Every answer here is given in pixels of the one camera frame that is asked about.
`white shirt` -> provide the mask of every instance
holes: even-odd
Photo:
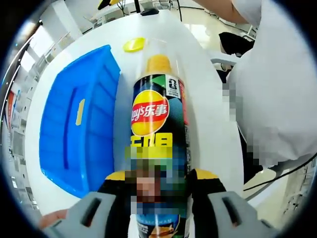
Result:
[[[233,0],[258,26],[252,50],[228,76],[236,120],[264,166],[317,153],[316,65],[299,27],[271,0]]]

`yellow bottle cap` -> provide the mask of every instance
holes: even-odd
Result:
[[[138,38],[132,39],[132,40],[128,41],[127,43],[125,43],[123,45],[123,50],[125,52],[129,52],[129,53],[137,52],[137,51],[140,51],[143,49],[144,44],[145,44],[145,38],[138,37]]]
[[[162,72],[172,73],[172,68],[167,56],[154,55],[148,59],[146,73]]]

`floor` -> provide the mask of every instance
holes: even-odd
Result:
[[[210,16],[203,10],[182,8],[181,11],[184,25],[191,31],[204,49],[220,51],[219,33],[231,32],[238,35],[241,32],[239,29],[223,24],[216,16]],[[175,17],[179,18],[179,12],[177,10],[172,10],[172,13]],[[268,181],[274,178],[274,176],[275,172],[264,170],[245,184],[244,189]],[[280,210],[283,203],[287,180],[288,177],[281,179],[277,188],[268,195],[263,202],[256,206],[258,218],[267,220],[278,229],[280,229]],[[261,187],[258,187],[244,192],[243,197],[246,198],[250,196],[260,188]]]

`bottle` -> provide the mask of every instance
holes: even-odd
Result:
[[[149,40],[143,50],[131,117],[131,148],[140,147],[134,167],[139,236],[186,238],[191,159],[180,60],[163,41]]]

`blue plastic bin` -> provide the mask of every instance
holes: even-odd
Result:
[[[41,170],[80,198],[98,190],[114,171],[113,113],[120,68],[110,49],[95,49],[64,68],[43,112]]]

